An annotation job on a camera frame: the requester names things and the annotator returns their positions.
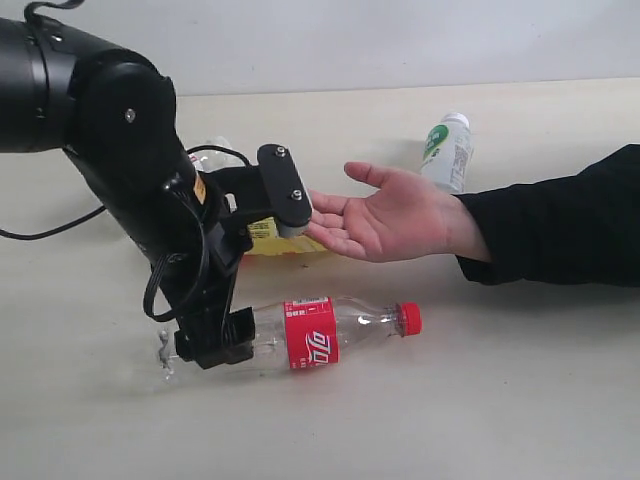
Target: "wrist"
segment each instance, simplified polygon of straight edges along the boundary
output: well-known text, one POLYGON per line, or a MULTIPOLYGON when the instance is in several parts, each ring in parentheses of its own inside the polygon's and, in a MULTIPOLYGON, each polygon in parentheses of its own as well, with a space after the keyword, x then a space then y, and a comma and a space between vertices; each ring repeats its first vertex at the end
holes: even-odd
POLYGON ((447 238, 446 253, 481 262, 490 262, 491 255, 482 232, 462 201, 448 195, 444 214, 447 238))

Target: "black sleeve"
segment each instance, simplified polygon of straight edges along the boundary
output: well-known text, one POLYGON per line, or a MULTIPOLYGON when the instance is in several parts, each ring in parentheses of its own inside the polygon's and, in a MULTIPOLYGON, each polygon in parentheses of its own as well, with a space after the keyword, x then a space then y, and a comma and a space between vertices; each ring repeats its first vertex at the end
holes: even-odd
POLYGON ((640 145, 575 176, 458 197, 492 258, 458 258, 470 281, 640 286, 640 145))

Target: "yellow package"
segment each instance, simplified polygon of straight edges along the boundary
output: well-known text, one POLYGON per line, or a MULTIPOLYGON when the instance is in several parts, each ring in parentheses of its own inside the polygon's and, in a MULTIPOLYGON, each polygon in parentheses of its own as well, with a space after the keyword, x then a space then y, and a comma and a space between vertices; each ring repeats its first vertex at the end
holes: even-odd
POLYGON ((249 225, 249 232, 253 238, 253 249, 248 255, 283 255, 285 253, 323 252, 326 249, 318 242, 305 236, 282 238, 273 218, 249 225))

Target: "coca-cola bottle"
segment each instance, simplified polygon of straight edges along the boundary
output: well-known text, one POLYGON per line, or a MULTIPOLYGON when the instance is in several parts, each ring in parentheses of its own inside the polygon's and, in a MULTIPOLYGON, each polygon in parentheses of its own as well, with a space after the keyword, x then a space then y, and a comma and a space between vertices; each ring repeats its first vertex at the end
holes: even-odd
MULTIPOLYGON (((287 301, 254 309, 254 318, 254 356, 229 369, 297 370, 328 365, 386 337, 422 331, 420 309, 414 303, 375 307, 350 297, 287 301)), ((181 360, 171 353, 170 336, 165 333, 161 339, 159 357, 170 380, 181 360)))

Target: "red label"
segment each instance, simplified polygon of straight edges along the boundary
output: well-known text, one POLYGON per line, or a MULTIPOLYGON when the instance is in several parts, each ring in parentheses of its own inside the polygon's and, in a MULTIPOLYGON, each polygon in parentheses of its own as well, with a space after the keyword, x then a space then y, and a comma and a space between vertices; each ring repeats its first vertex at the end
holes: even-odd
POLYGON ((330 298, 285 302, 284 316, 292 369, 338 362, 337 324, 330 298))

